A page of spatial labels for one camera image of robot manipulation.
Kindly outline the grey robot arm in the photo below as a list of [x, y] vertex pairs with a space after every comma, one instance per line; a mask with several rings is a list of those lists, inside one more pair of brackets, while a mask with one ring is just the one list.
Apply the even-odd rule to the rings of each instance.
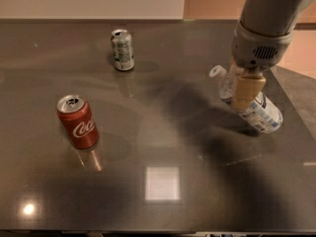
[[280, 62], [300, 14], [314, 0], [245, 0], [231, 45], [234, 64], [232, 107], [248, 109], [265, 86], [263, 71]]

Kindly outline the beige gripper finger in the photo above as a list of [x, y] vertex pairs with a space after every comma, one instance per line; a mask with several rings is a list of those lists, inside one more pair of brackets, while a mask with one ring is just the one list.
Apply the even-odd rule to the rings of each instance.
[[230, 68], [232, 81], [232, 108], [244, 111], [249, 108], [266, 84], [266, 78], [259, 68]]

